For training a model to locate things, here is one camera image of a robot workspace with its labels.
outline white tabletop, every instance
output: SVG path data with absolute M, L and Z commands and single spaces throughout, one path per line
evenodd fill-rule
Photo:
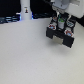
M 46 37 L 49 22 L 0 24 L 0 84 L 84 84 L 84 28 L 68 48 Z

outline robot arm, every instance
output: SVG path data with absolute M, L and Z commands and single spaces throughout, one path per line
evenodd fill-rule
M 83 0 L 51 0 L 53 2 L 52 9 L 60 13 L 68 13 L 77 18 L 81 18 L 84 14 Z

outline white table surface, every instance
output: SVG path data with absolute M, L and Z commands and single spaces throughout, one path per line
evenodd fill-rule
M 49 22 L 0 24 L 0 84 L 84 84 L 84 28 L 68 48 L 46 37 Z

